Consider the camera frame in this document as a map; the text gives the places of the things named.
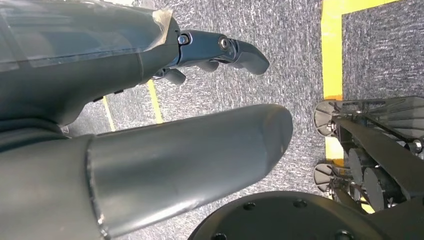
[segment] plastic film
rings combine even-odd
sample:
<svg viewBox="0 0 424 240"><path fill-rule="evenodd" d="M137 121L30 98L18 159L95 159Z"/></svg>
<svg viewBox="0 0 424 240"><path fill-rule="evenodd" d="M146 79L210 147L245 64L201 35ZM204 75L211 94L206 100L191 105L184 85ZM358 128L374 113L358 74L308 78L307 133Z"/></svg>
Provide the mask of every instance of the plastic film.
<svg viewBox="0 0 424 240"><path fill-rule="evenodd" d="M165 43L171 19L97 0L2 0L0 72L142 53Z"/></svg>

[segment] black metal plate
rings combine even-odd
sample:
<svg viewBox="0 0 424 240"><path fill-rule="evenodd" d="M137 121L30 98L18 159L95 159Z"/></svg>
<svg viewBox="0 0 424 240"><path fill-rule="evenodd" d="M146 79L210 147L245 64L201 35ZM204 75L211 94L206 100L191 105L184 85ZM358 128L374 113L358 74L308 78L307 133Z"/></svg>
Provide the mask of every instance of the black metal plate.
<svg viewBox="0 0 424 240"><path fill-rule="evenodd" d="M320 102L313 112L313 122L319 134L330 137L327 129L333 116L352 115L360 111L379 122L416 139L424 138L424 98L418 96L386 99Z"/></svg>
<svg viewBox="0 0 424 240"><path fill-rule="evenodd" d="M293 191L239 198L206 218L189 240L387 239L358 212Z"/></svg>
<svg viewBox="0 0 424 240"><path fill-rule="evenodd" d="M424 161L381 132L345 118L334 121L399 184L406 199L424 194Z"/></svg>

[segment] yellow tape line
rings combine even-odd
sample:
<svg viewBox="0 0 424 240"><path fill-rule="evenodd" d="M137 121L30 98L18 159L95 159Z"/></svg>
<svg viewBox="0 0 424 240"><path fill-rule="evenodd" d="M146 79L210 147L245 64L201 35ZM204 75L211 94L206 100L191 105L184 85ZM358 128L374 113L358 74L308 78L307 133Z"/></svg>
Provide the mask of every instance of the yellow tape line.
<svg viewBox="0 0 424 240"><path fill-rule="evenodd" d="M106 96L103 97L102 101L103 101L104 109L106 110L106 116L107 116L107 121L109 122L110 130L112 132L115 132L116 128L115 128L114 120L112 119L111 110L109 109L109 104L108 104L108 100L106 99Z"/></svg>
<svg viewBox="0 0 424 240"><path fill-rule="evenodd" d="M362 209L363 209L363 210L365 210L365 212L367 212L367 213L369 213L369 214L373 214L373 213L375 213L375 211L374 211L373 207L372 207L372 206L370 206L370 205L368 205L368 204L364 204L364 203L362 203L362 204L361 204L361 207L362 207Z"/></svg>
<svg viewBox="0 0 424 240"><path fill-rule="evenodd" d="M147 82L148 91L150 92L151 104L153 105L154 116L157 124L162 124L164 119L162 118L161 108L159 106L158 96L156 95L155 84L152 80Z"/></svg>
<svg viewBox="0 0 424 240"><path fill-rule="evenodd" d="M325 100L343 99L342 15L399 0L323 0L321 19L322 81ZM343 166L344 152L339 141L325 138L328 160Z"/></svg>

